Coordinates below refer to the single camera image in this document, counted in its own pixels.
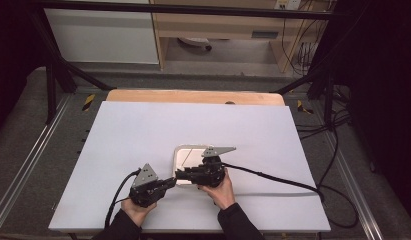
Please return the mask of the aluminium floor rail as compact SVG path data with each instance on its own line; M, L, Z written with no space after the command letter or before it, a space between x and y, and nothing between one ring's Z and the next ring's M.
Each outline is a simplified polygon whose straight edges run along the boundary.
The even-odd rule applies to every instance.
M55 132L55 129L58 126L62 116L64 115L68 103L72 99L72 97L72 94L65 94L62 97L58 104L56 115L52 118L51 122L43 128L40 136L37 138L28 156L25 158L11 185L8 187L4 196L0 200L0 222L3 222L6 219L7 215L12 209L12 206L15 203L22 188L24 187L25 182L27 181L38 159L42 155L50 138Z
M367 239L383 240L383 234L370 210L370 207L359 187L356 178L351 171L351 168L347 164L346 158L340 148L335 134L333 132L326 132L325 137L330 145L330 148L335 151L335 162L337 169L348 192L348 195L357 209L360 223L367 236Z

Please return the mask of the wooden table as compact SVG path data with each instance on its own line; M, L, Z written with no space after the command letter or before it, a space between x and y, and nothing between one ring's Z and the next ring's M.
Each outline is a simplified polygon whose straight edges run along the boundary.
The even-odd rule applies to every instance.
M285 105L280 94L230 91L114 89L109 92L106 100L118 102Z

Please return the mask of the person's left hand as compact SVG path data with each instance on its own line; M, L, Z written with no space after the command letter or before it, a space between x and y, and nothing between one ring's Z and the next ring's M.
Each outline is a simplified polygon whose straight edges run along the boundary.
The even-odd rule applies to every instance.
M144 223L147 215L156 207L157 204L153 203L150 206L144 208L135 205L131 199L124 200L121 203L121 209L129 216L129 218L138 227L140 227Z

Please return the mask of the white cabinet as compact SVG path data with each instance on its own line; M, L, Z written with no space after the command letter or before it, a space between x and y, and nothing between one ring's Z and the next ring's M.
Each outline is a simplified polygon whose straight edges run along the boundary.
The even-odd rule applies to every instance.
M157 64L150 13L46 9L62 56L70 62Z

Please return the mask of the thin wooden skewer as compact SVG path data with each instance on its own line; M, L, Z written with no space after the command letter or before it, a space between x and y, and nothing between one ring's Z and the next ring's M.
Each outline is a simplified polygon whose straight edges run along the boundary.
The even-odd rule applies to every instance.
M183 160L183 162L182 162L182 164L181 164L182 167L184 167L184 164L185 164L186 161L188 160L188 158L189 158L192 150L193 150L193 149L191 148L191 149L189 150L188 154L186 155L185 159Z

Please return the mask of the black metal frame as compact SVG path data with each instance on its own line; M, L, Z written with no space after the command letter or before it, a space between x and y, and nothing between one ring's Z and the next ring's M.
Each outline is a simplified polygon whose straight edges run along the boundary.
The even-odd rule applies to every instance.
M69 0L30 0L28 2L28 16L34 25L46 52L47 90L48 90L48 119L50 122L56 114L55 83L58 80L65 92L73 93L77 86L70 75L81 77L101 90L113 90L78 67L69 63L60 53L53 33L49 31L50 25L40 17L44 8L64 10L87 10L108 12L136 12L136 13L164 13L179 15L209 15L209 16L235 16L248 18L280 18L280 19L312 19L312 20L338 20L342 14L330 12L310 12L298 10L265 10L259 8L217 7L217 6L191 6L173 4L143 4L143 3L118 3L97 1L69 1Z

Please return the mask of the yellow black floor tape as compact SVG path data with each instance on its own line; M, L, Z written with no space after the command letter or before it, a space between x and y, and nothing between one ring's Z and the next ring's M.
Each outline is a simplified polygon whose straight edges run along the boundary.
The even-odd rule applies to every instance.
M90 106L91 106L94 98L95 98L95 94L90 94L90 95L86 98L85 103L84 103L84 105L83 105L83 107L82 107L82 111L88 111L88 110L89 110L89 108L90 108Z
M305 112L307 114L314 114L314 111L312 109L305 108L302 101L300 100L297 100L297 110L299 112Z

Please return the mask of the white power strip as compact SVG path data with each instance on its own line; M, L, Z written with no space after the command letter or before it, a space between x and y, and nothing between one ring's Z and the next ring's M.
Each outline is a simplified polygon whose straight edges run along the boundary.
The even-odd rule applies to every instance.
M276 0L275 8L281 10L298 10L301 0Z

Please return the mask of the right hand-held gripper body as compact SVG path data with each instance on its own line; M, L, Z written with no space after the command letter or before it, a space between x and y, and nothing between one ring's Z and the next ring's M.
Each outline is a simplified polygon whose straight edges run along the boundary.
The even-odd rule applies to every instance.
M235 147L207 147L201 154L202 163L195 168L192 175L192 183L217 187L225 177L221 154L234 151Z

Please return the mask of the office chair base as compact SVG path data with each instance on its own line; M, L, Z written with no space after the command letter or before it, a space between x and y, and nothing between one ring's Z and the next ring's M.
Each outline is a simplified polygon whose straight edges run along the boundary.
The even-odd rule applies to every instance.
M206 38L180 38L180 41L191 46L202 47L207 51L212 50L212 46Z

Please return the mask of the square metal tray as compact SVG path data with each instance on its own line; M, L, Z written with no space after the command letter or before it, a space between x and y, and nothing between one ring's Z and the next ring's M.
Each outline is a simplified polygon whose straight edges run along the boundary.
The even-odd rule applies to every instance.
M188 154L190 149L193 149L188 160L184 164L184 167L181 166L183 160L185 159L186 155ZM186 168L198 167L202 164L202 160L204 158L203 153L213 149L212 145L180 145L175 148L173 154L173 177L176 178L175 171L177 169L185 170ZM192 183L177 183L178 186L188 186L192 185Z

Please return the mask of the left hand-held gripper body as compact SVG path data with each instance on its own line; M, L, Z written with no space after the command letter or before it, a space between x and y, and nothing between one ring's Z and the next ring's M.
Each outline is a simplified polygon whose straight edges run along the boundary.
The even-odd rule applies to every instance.
M149 163L140 170L130 188L129 197L132 202L140 207L147 208L154 200L152 195L156 188L158 176Z

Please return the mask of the white table board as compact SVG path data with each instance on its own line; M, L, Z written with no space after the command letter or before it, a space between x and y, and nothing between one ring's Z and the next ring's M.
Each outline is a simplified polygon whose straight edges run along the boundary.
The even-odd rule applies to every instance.
M330 228L286 106L111 102L101 104L49 224L61 232L103 228L121 182L149 163L166 179L180 145L235 147L230 164L235 198L263 232Z

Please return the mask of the light wooden desk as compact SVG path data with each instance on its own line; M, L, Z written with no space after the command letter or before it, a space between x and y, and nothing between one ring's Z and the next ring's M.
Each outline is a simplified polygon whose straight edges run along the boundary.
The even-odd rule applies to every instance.
M276 0L149 0L152 4L276 9ZM328 0L301 0L299 11L328 12ZM302 41L312 41L317 31L309 20L248 18L235 16L155 13L155 33L165 38L267 40L281 72L290 69L294 52Z

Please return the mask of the dark curtain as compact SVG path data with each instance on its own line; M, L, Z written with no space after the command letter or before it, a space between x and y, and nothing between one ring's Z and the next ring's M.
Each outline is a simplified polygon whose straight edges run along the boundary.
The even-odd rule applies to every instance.
M28 3L0 0L0 129L19 100L27 76L43 65Z
M370 155L411 217L411 0L372 0L342 59Z

